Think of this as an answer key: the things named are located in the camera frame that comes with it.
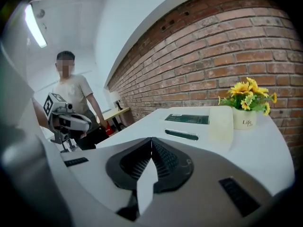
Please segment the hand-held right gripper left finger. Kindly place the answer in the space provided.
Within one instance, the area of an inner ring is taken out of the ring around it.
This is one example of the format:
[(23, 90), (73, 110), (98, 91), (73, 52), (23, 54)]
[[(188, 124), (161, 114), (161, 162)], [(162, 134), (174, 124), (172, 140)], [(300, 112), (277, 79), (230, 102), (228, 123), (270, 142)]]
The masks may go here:
[(152, 202), (150, 138), (62, 153), (81, 187), (118, 220), (136, 222)]

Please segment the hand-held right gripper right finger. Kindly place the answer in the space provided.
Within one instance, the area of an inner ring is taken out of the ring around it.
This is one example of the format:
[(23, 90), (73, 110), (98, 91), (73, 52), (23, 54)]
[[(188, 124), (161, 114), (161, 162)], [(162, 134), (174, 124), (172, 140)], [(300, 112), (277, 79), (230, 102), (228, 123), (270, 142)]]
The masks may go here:
[[(273, 196), (253, 176), (214, 152), (162, 139), (192, 159), (190, 179), (174, 192), (155, 194), (139, 217), (146, 227), (248, 227), (254, 225), (271, 207)], [(221, 181), (236, 182), (245, 193), (236, 191), (237, 202), (250, 206), (252, 198), (259, 208), (243, 217)]]

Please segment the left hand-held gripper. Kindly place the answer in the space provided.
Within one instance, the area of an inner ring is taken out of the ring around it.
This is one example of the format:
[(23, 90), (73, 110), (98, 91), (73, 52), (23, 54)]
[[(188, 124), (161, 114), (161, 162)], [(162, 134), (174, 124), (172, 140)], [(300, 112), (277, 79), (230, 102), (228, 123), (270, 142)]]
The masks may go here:
[(54, 133), (51, 142), (62, 144), (69, 139), (82, 139), (92, 127), (92, 122), (84, 115), (75, 113), (72, 104), (59, 94), (49, 93), (44, 103), (50, 131)]

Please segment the white tissue box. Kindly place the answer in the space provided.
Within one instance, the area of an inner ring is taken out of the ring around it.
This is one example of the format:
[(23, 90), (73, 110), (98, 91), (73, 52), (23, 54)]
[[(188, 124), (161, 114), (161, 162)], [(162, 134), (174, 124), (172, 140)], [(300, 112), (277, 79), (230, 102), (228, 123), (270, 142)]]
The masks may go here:
[[(209, 124), (165, 121), (170, 114), (208, 115)], [(233, 115), (228, 106), (175, 107), (160, 116), (165, 137), (214, 152), (229, 151), (233, 141)]]

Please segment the green box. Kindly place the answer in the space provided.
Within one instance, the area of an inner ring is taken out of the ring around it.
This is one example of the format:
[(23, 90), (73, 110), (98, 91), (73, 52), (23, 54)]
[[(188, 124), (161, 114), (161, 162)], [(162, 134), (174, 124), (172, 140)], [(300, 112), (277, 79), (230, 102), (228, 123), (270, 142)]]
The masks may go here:
[(192, 124), (209, 124), (208, 115), (189, 115), (189, 114), (170, 114), (165, 121), (192, 123)]

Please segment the person's left forearm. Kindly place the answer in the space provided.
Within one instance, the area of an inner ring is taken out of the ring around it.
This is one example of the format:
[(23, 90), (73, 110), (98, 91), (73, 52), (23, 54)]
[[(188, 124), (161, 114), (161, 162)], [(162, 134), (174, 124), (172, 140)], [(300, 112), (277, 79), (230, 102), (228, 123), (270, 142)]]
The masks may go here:
[(32, 98), (32, 102), (39, 125), (43, 128), (50, 129), (43, 107), (34, 98)]

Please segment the wooden desk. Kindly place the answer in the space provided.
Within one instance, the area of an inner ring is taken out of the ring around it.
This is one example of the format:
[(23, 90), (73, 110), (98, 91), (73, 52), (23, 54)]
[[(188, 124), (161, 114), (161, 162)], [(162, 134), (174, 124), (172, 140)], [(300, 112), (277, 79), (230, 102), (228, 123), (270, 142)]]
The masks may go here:
[(113, 123), (114, 123), (114, 125), (116, 126), (117, 130), (121, 131), (120, 124), (116, 120), (116, 117), (119, 116), (119, 115), (121, 115), (121, 114), (124, 114), (124, 113), (126, 113), (128, 111), (130, 111), (129, 107), (124, 108), (122, 110), (119, 110), (118, 108), (115, 108), (115, 109), (111, 109), (111, 110), (108, 110), (105, 113), (103, 113), (103, 117), (104, 117), (105, 121), (112, 120)]

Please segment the white table lamp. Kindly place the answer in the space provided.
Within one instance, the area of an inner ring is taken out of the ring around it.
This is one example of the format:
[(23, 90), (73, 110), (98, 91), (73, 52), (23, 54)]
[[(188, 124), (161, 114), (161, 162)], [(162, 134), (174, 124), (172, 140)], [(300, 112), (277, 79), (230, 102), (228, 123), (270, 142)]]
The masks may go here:
[(119, 95), (119, 93), (117, 91), (110, 92), (110, 99), (113, 103), (117, 105), (118, 110), (121, 111), (122, 110), (122, 107), (120, 106), (121, 96)]

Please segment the white table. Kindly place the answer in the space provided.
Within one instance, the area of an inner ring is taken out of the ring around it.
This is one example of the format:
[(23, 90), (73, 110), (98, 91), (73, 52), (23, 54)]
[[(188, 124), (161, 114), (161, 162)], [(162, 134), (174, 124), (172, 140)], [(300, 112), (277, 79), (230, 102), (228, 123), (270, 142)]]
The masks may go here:
[[(160, 116), (165, 110), (155, 110), (99, 143), (97, 147), (113, 146), (146, 137), (170, 140), (165, 137), (160, 124)], [(289, 188), (295, 181), (290, 151), (280, 130), (269, 116), (259, 115), (257, 125), (252, 129), (233, 129), (233, 141), (229, 151), (215, 153), (253, 176), (271, 195)]]

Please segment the sunflowers in white pot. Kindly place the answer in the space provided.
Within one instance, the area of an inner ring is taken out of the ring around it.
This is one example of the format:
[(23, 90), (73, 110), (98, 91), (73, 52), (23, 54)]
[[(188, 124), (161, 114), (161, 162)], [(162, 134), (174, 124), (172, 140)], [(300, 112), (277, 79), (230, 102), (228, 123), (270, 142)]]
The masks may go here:
[(236, 130), (252, 129), (257, 124), (257, 113), (268, 116), (270, 102), (277, 102), (276, 93), (269, 94), (265, 87), (259, 87), (256, 80), (247, 77), (246, 82), (237, 82), (227, 91), (225, 98), (218, 98), (218, 105), (230, 106), (233, 114), (233, 127)]

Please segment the ceiling strip light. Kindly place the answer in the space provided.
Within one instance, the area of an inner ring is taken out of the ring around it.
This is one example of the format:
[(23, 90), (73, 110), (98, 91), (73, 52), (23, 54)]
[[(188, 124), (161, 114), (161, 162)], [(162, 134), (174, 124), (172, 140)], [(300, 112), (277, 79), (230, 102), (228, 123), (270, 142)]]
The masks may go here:
[(45, 48), (47, 46), (47, 42), (39, 29), (31, 4), (27, 5), (25, 8), (25, 22), (39, 47)]

